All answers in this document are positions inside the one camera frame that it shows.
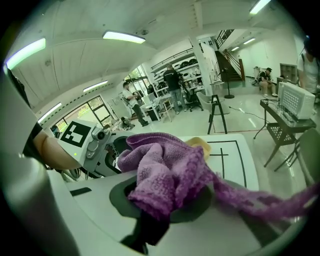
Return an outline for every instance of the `trash bin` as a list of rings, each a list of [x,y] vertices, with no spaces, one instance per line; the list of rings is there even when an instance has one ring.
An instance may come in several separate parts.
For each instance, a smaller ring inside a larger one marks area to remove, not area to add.
[[[158,121],[157,116],[156,116],[154,110],[152,109],[152,107],[150,107],[150,108],[147,110],[147,112],[148,112],[149,117],[151,118],[152,121]]]

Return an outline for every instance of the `yellow object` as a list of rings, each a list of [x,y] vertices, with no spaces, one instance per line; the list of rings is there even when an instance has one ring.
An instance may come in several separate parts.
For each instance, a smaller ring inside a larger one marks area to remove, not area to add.
[[[201,146],[202,149],[203,149],[203,157],[204,157],[204,160],[207,160],[208,157],[210,156],[211,147],[210,147],[210,145],[209,145],[206,141],[204,141],[202,138],[193,137],[193,138],[187,140],[185,143],[188,144],[189,146],[193,147],[193,148],[198,147],[198,146]]]

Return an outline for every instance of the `cable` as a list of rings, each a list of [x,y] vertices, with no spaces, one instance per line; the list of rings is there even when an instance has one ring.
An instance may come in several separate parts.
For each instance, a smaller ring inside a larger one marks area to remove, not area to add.
[[[260,116],[257,116],[256,114],[244,112],[244,111],[241,111],[240,109],[236,109],[236,108],[234,108],[234,107],[232,107],[232,106],[229,106],[229,108],[230,108],[230,109],[233,109],[233,110],[240,111],[240,112],[245,113],[245,114],[253,115],[253,116],[256,116],[257,118],[260,118],[260,119],[262,119],[262,120],[265,120],[264,118],[262,118],[262,117],[260,117]]]

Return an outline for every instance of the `robotic hand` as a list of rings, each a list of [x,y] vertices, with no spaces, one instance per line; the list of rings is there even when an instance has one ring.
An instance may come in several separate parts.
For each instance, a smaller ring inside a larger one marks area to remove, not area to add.
[[[121,173],[116,168],[118,156],[130,147],[126,138],[130,131],[103,130],[96,123],[74,120],[60,135],[58,143],[93,177],[107,177]]]

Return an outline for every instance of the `purple cloth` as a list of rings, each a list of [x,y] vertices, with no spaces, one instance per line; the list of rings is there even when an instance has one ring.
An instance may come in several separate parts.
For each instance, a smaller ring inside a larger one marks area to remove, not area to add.
[[[143,133],[127,138],[133,149],[122,152],[122,172],[137,170],[137,187],[128,199],[154,218],[167,219],[209,183],[216,198],[250,215],[280,220],[306,214],[305,204],[318,192],[319,184],[282,200],[263,191],[234,188],[211,170],[203,149],[191,147],[167,133]]]

